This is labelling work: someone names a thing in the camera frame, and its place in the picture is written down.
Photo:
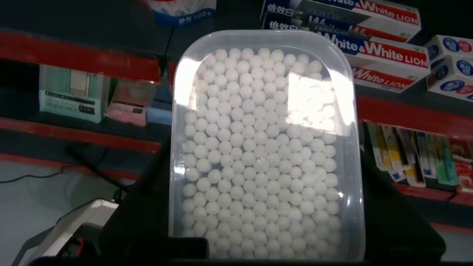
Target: white packaging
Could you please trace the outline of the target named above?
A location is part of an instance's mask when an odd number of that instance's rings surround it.
[[[366,30],[370,35],[402,42],[422,28],[418,9],[382,0],[266,0],[261,19],[269,12],[293,17],[324,15],[352,25],[358,32]]]
[[[426,79],[430,92],[473,101],[473,59],[447,56]]]
[[[382,38],[364,38],[317,26],[314,32],[332,41],[347,56],[355,83],[403,92],[430,73],[424,47]]]
[[[473,58],[473,40],[467,38],[435,35],[425,47],[429,50],[431,68],[442,63],[447,55]]]

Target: store shelf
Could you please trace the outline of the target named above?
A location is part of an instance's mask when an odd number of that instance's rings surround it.
[[[172,29],[135,0],[19,0],[0,3],[0,58],[160,80]]]
[[[60,168],[62,164],[77,165],[66,153],[66,147],[73,143],[75,141],[0,129],[0,160],[55,168]],[[137,179],[154,156],[151,153],[109,147],[103,159],[98,162],[105,146],[91,144],[74,149],[92,163],[97,163],[100,170],[113,177],[126,179]],[[78,167],[77,170],[88,172],[83,167]]]

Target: foam ball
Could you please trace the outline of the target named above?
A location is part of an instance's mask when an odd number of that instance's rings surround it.
[[[266,206],[266,204],[264,202],[258,201],[253,205],[253,212],[256,216],[265,215],[267,209],[268,209],[268,207]]]
[[[242,60],[246,60],[246,61],[249,61],[254,55],[254,52],[251,48],[244,48],[242,50]]]
[[[278,198],[281,202],[288,202],[291,198],[291,192],[287,188],[282,188],[278,193]]]
[[[200,172],[196,168],[190,168],[186,171],[186,178],[191,182],[195,182],[200,178]]]

